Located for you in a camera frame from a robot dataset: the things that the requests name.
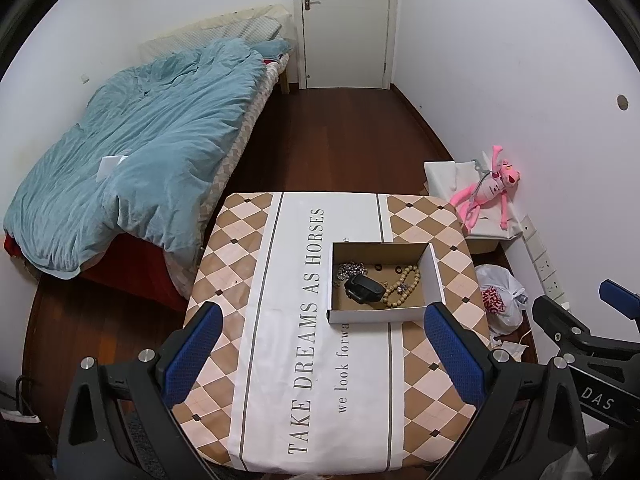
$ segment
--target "wooden floor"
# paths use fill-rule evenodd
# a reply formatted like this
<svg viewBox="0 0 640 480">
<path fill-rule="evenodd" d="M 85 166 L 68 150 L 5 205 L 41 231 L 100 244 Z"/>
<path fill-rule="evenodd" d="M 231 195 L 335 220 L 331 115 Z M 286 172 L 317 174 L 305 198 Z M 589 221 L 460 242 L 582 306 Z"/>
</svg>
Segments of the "wooden floor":
<svg viewBox="0 0 640 480">
<path fill-rule="evenodd" d="M 373 89 L 275 93 L 267 102 L 225 195 L 238 191 L 418 194 L 423 163 L 441 160 L 396 94 Z M 182 315 L 76 278 L 44 276 L 34 302 L 24 373 L 33 409 L 58 434 L 69 384 L 85 356 L 103 364 L 156 348 Z"/>
</svg>

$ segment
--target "doorframe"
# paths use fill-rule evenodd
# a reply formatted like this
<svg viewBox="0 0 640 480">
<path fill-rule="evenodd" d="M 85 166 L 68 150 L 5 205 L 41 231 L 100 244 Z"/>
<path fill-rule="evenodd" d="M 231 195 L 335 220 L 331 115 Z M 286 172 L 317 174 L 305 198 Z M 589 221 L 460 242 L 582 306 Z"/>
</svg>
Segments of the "doorframe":
<svg viewBox="0 0 640 480">
<path fill-rule="evenodd" d="M 302 0 L 293 0 L 293 18 L 298 35 L 298 81 L 301 89 L 306 88 L 305 33 Z M 394 68 L 394 51 L 396 48 L 396 23 L 398 21 L 398 0 L 389 0 L 388 21 L 386 28 L 386 70 L 382 78 L 383 88 L 391 87 L 391 75 Z"/>
</svg>

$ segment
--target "diamond pattern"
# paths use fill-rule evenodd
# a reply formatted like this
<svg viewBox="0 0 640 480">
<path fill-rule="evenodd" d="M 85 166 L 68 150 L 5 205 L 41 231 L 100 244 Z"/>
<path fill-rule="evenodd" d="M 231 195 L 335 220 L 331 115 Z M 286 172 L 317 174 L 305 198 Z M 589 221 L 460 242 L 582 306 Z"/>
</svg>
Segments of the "diamond pattern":
<svg viewBox="0 0 640 480">
<path fill-rule="evenodd" d="M 424 196 L 387 198 L 395 242 L 429 242 L 438 259 L 447 308 L 486 344 L 488 326 L 473 263 L 452 206 Z M 422 213 L 419 218 L 416 212 Z M 403 467 L 436 462 L 445 456 L 473 416 L 441 368 L 418 322 L 402 324 L 404 347 Z"/>
<path fill-rule="evenodd" d="M 223 335 L 187 401 L 174 407 L 175 418 L 201 455 L 222 465 L 230 465 L 226 440 L 244 311 L 272 199 L 270 193 L 240 193 L 226 199 L 207 242 L 186 315 L 188 322 L 204 301 L 213 300 L 225 317 Z M 394 241 L 433 245 L 447 308 L 488 344 L 482 296 L 452 206 L 437 198 L 410 195 L 389 195 L 387 205 Z M 436 462 L 459 439 L 475 409 L 460 399 L 425 338 L 421 321 L 402 324 L 402 346 L 402 466 Z"/>
<path fill-rule="evenodd" d="M 224 316 L 223 333 L 205 362 L 194 389 L 174 416 L 203 458 L 231 466 L 226 438 L 231 426 L 234 377 L 262 230 L 271 193 L 232 194 L 222 206 L 193 285 L 185 324 L 205 301 Z"/>
</svg>

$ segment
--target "blue pillow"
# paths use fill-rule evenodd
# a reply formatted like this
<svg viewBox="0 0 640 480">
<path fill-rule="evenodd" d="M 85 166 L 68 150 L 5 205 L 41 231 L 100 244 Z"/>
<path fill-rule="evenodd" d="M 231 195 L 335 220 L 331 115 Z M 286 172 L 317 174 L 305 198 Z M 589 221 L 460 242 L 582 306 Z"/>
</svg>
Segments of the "blue pillow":
<svg viewBox="0 0 640 480">
<path fill-rule="evenodd" d="M 251 48 L 257 50 L 265 60 L 278 61 L 291 50 L 291 44 L 286 40 L 269 40 L 253 44 Z"/>
</svg>

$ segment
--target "blue duvet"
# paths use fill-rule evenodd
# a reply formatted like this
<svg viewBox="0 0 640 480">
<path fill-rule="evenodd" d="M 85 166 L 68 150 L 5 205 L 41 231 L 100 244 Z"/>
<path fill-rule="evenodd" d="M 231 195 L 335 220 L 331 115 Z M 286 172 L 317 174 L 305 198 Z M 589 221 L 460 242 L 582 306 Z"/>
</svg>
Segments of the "blue duvet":
<svg viewBox="0 0 640 480">
<path fill-rule="evenodd" d="M 123 232 L 192 265 L 198 210 L 264 72 L 261 54 L 223 39 L 117 73 L 20 185 L 5 230 L 64 279 Z M 108 155 L 128 157 L 98 183 Z"/>
</svg>

